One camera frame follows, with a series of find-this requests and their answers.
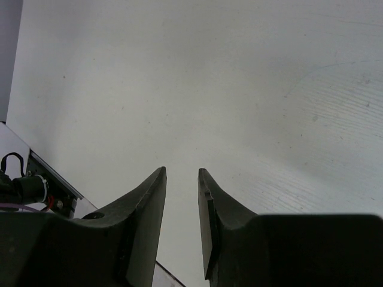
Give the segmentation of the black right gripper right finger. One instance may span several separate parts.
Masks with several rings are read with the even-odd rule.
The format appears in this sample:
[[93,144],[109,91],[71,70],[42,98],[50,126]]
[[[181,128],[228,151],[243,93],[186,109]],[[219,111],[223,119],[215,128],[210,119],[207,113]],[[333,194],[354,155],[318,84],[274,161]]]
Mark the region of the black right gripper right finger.
[[376,215],[259,215],[198,172],[204,277],[211,286],[381,286]]

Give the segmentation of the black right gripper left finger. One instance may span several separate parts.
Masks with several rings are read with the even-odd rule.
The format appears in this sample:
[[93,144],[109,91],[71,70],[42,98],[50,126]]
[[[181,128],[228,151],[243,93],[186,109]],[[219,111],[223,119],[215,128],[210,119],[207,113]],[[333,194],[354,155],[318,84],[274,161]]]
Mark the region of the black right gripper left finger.
[[151,286],[166,169],[81,219],[1,213],[2,286]]

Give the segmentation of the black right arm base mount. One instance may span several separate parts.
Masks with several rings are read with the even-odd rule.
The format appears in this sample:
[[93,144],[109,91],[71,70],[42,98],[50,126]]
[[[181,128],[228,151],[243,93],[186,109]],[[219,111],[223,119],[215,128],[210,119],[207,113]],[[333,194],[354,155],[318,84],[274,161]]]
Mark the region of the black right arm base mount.
[[[7,161],[15,157],[20,176],[11,179]],[[48,212],[73,218],[77,201],[83,196],[33,151],[27,161],[17,152],[1,158],[1,211]]]

